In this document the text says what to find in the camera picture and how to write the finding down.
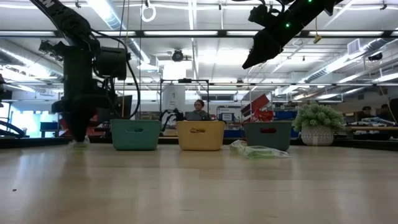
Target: potted plant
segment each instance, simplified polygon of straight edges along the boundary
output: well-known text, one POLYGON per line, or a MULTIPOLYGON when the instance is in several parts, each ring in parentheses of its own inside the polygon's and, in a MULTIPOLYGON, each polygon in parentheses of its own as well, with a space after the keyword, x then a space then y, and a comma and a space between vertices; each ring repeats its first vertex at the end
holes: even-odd
POLYGON ((295 131, 301 131, 301 138, 308 146, 329 146, 333 143, 333 133, 343 127, 343 115, 330 106, 315 102, 298 109, 293 122, 295 131))

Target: computer monitor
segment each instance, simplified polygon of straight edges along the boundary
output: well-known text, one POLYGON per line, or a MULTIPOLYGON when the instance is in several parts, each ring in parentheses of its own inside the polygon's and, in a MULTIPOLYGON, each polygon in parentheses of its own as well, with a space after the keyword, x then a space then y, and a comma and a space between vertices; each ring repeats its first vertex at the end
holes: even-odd
MULTIPOLYGON (((124 117, 130 116, 131 113, 131 104, 132 104, 132 96, 124 96, 124 117)), ((118 112, 120 116, 122 116, 123 110, 123 96, 119 96, 116 98, 113 103, 114 109, 118 112)), ((97 121, 103 123, 105 121, 110 121, 111 119, 119 119, 119 117, 115 114, 112 108, 109 109, 98 109, 97 112, 97 121)))

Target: yellow bin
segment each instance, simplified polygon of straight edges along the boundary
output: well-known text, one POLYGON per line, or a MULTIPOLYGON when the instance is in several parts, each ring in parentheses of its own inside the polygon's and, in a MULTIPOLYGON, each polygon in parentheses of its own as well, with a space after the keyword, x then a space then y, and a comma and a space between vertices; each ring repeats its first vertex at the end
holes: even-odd
POLYGON ((178 141, 182 150, 217 151, 223 146, 222 121, 178 121, 178 141))

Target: bin handle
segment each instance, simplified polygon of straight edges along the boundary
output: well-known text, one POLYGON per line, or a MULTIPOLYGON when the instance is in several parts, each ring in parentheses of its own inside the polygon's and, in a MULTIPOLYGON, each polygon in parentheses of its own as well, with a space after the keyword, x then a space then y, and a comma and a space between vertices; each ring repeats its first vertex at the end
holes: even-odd
POLYGON ((205 129, 198 129, 198 128, 191 128, 189 131, 191 133, 205 133, 206 132, 205 129))
POLYGON ((143 131, 144 131, 143 128, 136 128, 136 129, 133 129, 131 131, 130 130, 126 130, 127 133, 141 133, 143 131))
POLYGON ((275 128, 261 128, 260 133, 261 134, 274 134, 274 133, 276 133, 276 129, 275 128))

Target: teal bin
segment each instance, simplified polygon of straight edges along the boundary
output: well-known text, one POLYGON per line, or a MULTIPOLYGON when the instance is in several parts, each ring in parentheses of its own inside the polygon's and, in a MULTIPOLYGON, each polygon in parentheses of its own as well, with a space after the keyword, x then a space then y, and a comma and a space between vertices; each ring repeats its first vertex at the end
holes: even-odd
POLYGON ((290 146, 291 122, 246 123, 244 132, 248 146, 265 146, 287 151, 290 146))
POLYGON ((112 119, 112 142, 116 150, 156 150, 160 121, 112 119))

